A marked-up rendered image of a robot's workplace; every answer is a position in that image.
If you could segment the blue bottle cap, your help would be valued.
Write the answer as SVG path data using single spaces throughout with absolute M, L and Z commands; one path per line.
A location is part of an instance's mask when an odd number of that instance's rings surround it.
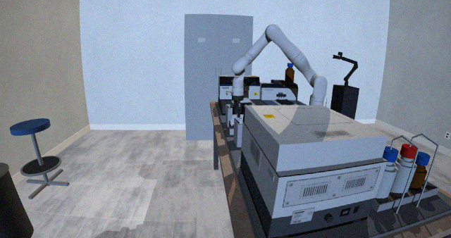
M 398 153 L 399 151 L 397 149 L 392 148 L 390 150 L 390 146 L 386 146 L 383 153 L 383 158 L 389 161 L 396 161 Z
M 418 155 L 416 157 L 416 162 L 421 164 L 428 164 L 430 159 L 430 156 L 424 152 L 418 152 Z

